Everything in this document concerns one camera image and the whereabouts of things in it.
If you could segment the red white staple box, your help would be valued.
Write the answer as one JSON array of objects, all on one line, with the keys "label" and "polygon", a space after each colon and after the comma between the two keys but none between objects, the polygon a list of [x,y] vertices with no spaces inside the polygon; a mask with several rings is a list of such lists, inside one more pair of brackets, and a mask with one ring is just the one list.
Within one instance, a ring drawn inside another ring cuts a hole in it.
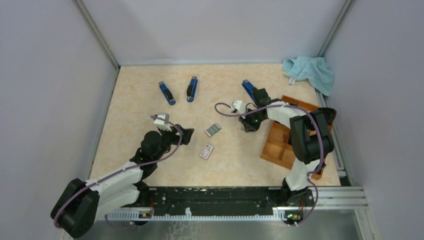
[{"label": "red white staple box", "polygon": [[205,144],[201,153],[199,154],[199,157],[202,158],[202,159],[208,160],[210,158],[210,155],[212,154],[213,150],[214,150],[213,145]]}]

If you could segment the silver staple strip box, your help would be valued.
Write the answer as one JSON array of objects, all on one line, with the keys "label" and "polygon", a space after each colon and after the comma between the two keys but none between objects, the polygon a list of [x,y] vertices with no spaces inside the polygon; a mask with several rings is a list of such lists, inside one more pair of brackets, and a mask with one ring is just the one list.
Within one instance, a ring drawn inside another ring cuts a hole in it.
[{"label": "silver staple strip box", "polygon": [[214,123],[213,125],[211,125],[208,129],[205,130],[205,134],[211,138],[212,136],[214,136],[216,133],[218,133],[221,130],[221,126],[217,123]]}]

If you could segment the blue black stapler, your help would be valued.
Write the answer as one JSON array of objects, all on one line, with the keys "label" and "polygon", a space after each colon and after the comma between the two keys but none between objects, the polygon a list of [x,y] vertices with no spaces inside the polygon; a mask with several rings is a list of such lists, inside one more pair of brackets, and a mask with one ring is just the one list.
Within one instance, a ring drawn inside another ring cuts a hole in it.
[{"label": "blue black stapler", "polygon": [[171,91],[168,89],[168,87],[166,86],[166,84],[161,81],[159,82],[159,88],[162,92],[162,94],[164,95],[166,101],[168,102],[169,105],[173,106],[176,104],[176,100],[173,96],[173,94],[171,93]]},{"label": "blue black stapler", "polygon": [[197,84],[198,84],[198,78],[196,76],[192,76],[186,90],[186,100],[189,103],[193,102],[195,99]]}]

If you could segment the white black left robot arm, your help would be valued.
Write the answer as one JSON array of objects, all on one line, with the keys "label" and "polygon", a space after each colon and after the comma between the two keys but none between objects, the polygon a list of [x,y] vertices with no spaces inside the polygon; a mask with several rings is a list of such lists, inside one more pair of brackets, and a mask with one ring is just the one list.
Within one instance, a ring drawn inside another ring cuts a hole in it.
[{"label": "white black left robot arm", "polygon": [[80,238],[96,220],[120,207],[146,206],[150,193],[143,180],[157,169],[159,161],[171,156],[172,146],[188,145],[194,131],[179,124],[149,131],[122,167],[96,179],[70,181],[50,213],[54,226]]}]

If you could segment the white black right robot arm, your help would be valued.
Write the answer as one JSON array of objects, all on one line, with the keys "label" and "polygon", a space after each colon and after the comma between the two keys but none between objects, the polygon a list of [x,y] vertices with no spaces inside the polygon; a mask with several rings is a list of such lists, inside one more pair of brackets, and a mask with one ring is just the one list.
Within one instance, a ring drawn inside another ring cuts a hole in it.
[{"label": "white black right robot arm", "polygon": [[251,96],[256,109],[236,100],[231,110],[240,114],[238,120],[247,133],[257,131],[264,120],[273,120],[289,128],[295,159],[282,182],[281,199],[287,206],[295,206],[306,193],[310,176],[322,170],[325,157],[334,150],[329,126],[337,111],[330,107],[308,111],[277,98],[271,99],[264,88],[253,88]]}]

